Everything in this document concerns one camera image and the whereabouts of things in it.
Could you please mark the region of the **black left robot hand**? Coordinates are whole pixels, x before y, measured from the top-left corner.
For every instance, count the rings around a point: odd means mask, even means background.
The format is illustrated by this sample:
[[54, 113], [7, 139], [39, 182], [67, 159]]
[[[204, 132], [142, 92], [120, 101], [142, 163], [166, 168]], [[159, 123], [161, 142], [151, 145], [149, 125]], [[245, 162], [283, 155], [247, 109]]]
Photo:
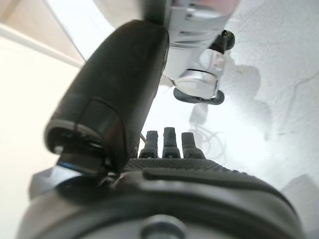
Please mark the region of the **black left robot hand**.
[[125, 23], [93, 53], [48, 122], [59, 183], [33, 176], [19, 239], [303, 239], [297, 212], [266, 182], [207, 160], [191, 132], [139, 137], [158, 90], [168, 32]]

